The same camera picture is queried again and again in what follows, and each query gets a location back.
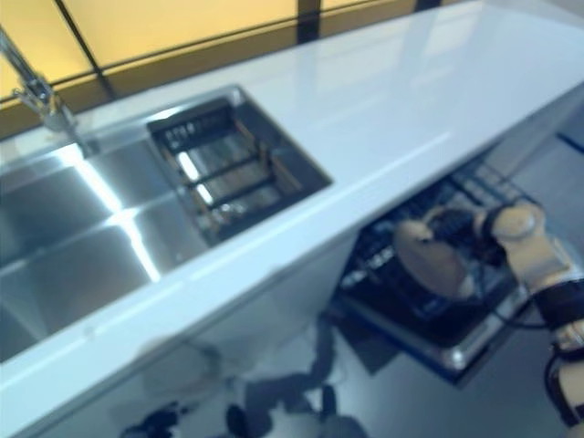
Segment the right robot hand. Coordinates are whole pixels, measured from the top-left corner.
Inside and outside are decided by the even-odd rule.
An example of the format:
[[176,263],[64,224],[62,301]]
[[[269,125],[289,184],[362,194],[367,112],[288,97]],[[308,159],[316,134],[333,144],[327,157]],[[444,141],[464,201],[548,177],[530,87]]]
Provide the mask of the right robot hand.
[[502,256],[503,249],[491,234],[494,218],[494,211],[439,206],[423,221],[435,240],[476,258],[495,260]]

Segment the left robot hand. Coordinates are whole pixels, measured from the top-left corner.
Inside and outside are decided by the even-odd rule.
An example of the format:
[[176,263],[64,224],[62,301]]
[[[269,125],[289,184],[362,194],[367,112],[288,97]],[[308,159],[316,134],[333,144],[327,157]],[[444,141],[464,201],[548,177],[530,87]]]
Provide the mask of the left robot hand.
[[190,414],[193,407],[170,402],[149,413],[144,419],[127,427],[120,433],[121,438],[173,438],[182,437],[179,424]]

